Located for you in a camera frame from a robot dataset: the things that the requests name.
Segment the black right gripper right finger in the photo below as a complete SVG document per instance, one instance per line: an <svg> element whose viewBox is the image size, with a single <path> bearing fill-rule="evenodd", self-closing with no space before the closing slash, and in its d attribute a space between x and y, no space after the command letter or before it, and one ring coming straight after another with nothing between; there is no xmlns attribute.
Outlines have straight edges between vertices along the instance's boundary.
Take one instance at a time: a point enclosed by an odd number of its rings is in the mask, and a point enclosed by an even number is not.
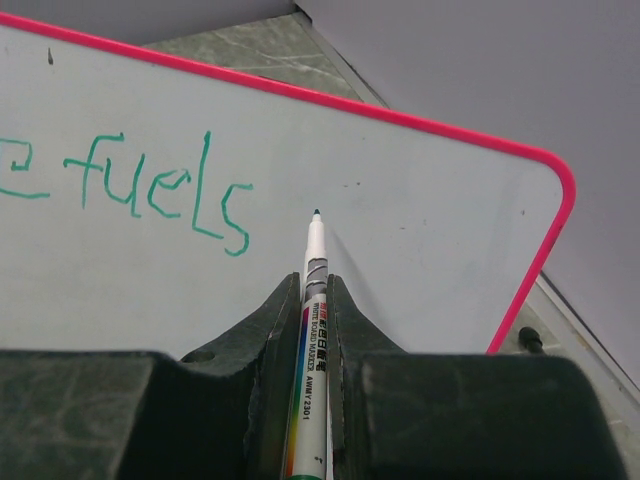
<svg viewBox="0 0 640 480"><path fill-rule="evenodd" d="M411 354L328 281L337 479L621 479L587 376L549 355Z"/></svg>

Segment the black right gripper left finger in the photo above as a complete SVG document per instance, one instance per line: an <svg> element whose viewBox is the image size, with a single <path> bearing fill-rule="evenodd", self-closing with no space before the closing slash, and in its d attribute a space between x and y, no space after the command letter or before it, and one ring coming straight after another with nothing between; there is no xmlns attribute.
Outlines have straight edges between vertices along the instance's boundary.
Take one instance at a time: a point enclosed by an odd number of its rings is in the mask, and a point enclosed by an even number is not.
<svg viewBox="0 0 640 480"><path fill-rule="evenodd" d="M5 479L278 479L300 278L181 359L159 352L1 354Z"/></svg>

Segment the green capped whiteboard marker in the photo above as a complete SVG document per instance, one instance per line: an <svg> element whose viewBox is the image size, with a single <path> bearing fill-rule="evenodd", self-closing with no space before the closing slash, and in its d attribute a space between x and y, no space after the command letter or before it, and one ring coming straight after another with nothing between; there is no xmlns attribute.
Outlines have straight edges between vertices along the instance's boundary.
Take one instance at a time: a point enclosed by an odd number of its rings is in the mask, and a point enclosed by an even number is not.
<svg viewBox="0 0 640 480"><path fill-rule="evenodd" d="M283 477L327 474L328 258L325 228L316 210L304 257L300 336Z"/></svg>

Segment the pink framed whiteboard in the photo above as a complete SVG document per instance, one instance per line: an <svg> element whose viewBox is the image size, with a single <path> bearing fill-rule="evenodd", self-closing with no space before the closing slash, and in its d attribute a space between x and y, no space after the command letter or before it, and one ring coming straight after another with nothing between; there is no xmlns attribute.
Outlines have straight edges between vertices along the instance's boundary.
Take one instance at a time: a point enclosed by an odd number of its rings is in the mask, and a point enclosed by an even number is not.
<svg viewBox="0 0 640 480"><path fill-rule="evenodd" d="M181 356L303 266L417 352L501 345L575 203L547 151L1 17L1 344Z"/></svg>

